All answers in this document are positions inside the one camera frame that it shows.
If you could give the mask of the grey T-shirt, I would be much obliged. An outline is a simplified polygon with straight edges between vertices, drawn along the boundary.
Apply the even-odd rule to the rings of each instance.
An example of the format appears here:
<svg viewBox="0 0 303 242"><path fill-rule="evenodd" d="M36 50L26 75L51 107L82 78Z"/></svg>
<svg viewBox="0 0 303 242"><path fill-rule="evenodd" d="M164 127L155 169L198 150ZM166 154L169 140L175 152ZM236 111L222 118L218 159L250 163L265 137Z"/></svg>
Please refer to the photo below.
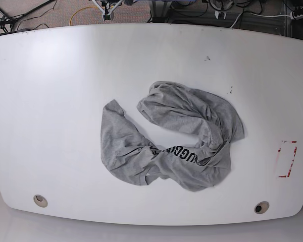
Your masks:
<svg viewBox="0 0 303 242"><path fill-rule="evenodd" d="M103 108L100 149L102 163L114 177L136 186L172 179L198 192L219 184L230 173L230 145L244 138L244 128L228 101L178 83L155 82L137 110L152 124L194 135L198 142L160 150L112 100Z"/></svg>

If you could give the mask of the metal equipment frame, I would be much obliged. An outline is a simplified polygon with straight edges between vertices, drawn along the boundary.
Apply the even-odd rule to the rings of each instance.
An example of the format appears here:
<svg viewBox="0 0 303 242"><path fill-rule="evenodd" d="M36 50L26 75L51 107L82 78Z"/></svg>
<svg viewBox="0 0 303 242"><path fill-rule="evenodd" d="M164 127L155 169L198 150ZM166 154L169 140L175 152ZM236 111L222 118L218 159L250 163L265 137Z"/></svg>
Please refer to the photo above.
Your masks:
<svg viewBox="0 0 303 242"><path fill-rule="evenodd" d="M172 2L173 1L150 1L149 9L151 12L151 22L167 23Z"/></svg>

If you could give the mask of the white power strip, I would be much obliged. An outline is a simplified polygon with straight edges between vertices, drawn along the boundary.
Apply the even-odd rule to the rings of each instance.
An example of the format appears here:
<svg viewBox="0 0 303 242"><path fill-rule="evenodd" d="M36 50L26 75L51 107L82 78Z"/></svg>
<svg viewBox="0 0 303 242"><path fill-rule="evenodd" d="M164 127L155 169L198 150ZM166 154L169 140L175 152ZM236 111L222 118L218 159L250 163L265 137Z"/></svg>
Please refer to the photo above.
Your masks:
<svg viewBox="0 0 303 242"><path fill-rule="evenodd" d="M303 19L303 9L297 9L291 12L290 18L292 20L300 20Z"/></svg>

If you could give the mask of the black tripod stand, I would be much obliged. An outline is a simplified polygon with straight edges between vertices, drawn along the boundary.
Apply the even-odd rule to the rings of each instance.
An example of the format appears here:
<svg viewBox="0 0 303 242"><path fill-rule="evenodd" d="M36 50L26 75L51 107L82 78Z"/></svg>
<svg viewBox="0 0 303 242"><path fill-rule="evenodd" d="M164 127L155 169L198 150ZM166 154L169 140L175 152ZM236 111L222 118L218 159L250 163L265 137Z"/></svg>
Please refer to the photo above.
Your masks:
<svg viewBox="0 0 303 242"><path fill-rule="evenodd" d="M15 16L8 15L0 7L0 14L2 15L2 17L0 18L0 35L16 33L16 31L14 31L14 28L18 22L21 22L25 17L31 15L32 13L36 12L37 10L42 9L43 7L45 7L51 3L54 3L54 5L52 7L52 9L54 9L57 1L50 0L50 1L45 1L44 3L36 6L35 8L33 8L23 14L19 14L19 15L15 15Z"/></svg>

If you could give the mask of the red tape rectangle marking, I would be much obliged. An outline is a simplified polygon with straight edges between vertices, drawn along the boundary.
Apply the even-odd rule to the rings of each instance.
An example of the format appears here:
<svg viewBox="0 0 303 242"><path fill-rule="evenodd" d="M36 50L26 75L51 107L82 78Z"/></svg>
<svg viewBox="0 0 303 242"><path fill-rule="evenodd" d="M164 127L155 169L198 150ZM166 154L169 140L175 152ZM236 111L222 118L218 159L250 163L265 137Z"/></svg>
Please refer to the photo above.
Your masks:
<svg viewBox="0 0 303 242"><path fill-rule="evenodd" d="M276 175L278 178L290 177L297 152L297 141L282 141L278 149Z"/></svg>

